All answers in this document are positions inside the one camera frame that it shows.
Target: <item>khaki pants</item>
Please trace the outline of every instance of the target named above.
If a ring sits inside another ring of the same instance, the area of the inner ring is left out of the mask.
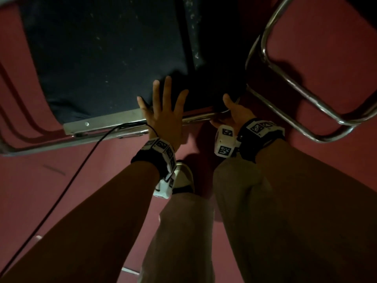
[[[214,171],[213,190],[245,282],[324,282],[332,277],[291,232],[254,163],[226,159]],[[212,225],[207,200],[173,195],[160,214],[138,281],[214,282]]]

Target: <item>forearm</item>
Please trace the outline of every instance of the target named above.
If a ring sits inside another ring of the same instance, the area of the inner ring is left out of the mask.
[[[345,273],[360,263],[372,270],[377,252],[374,191],[280,139],[262,149],[256,163],[303,242]]]
[[[116,282],[158,180],[151,163],[131,164],[56,224],[2,282]]]

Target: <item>person's left hand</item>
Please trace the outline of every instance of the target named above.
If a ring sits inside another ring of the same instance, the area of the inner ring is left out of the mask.
[[[182,142],[183,106],[189,91],[185,89],[179,94],[174,111],[172,111],[172,78],[167,76],[165,79],[162,108],[159,87],[160,82],[155,80],[153,82],[153,112],[147,108],[143,98],[140,96],[137,97],[138,104],[147,123],[156,130],[158,137],[169,142],[174,151],[177,151]],[[155,137],[157,135],[152,129],[149,129],[149,138]]]

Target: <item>red floor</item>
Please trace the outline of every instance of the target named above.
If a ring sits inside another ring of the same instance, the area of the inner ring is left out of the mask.
[[[274,0],[240,0],[242,24],[248,41],[260,32],[271,14],[273,3]],[[39,87],[16,6],[0,9],[0,40],[0,62],[35,122],[46,130],[61,129]],[[268,42],[273,59],[341,113],[355,109],[376,90],[376,47],[376,30],[345,0],[295,0],[276,24]],[[253,62],[253,68],[248,72],[248,81],[258,92],[275,100],[314,132],[325,134],[337,127],[257,62]],[[243,101],[262,118],[280,121],[252,96],[246,96]],[[0,104],[19,133],[29,138],[40,136],[27,123],[1,78]],[[12,136],[2,118],[0,128],[12,145],[29,145]],[[377,117],[360,125],[349,136],[328,144],[316,144],[291,129],[287,132],[289,142],[296,148],[377,191],[376,128]],[[186,144],[177,152],[180,159],[191,154],[188,161],[196,178],[200,179],[197,186],[207,187],[203,190],[205,195],[210,195],[211,170],[218,163],[210,149],[213,135],[214,129],[208,123],[204,127],[201,124],[187,127]],[[143,140],[136,137],[101,143],[39,234],[44,235],[67,212],[129,164],[144,141],[145,136]],[[6,264],[48,211],[91,147],[89,144],[24,157],[0,158],[0,267]],[[158,228],[158,214],[165,204],[165,200],[152,199],[125,267],[140,270],[148,244]],[[213,254],[216,282],[242,282],[218,213],[213,230]],[[136,277],[122,272],[119,282],[136,282]]]

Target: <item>leg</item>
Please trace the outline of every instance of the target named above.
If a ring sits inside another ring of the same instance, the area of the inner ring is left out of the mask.
[[[214,282],[213,208],[193,189],[190,169],[179,166],[173,195],[160,214],[160,226],[148,247],[138,282]]]
[[[290,229],[254,163],[226,159],[214,171],[213,188],[245,282],[331,280],[329,267]]]

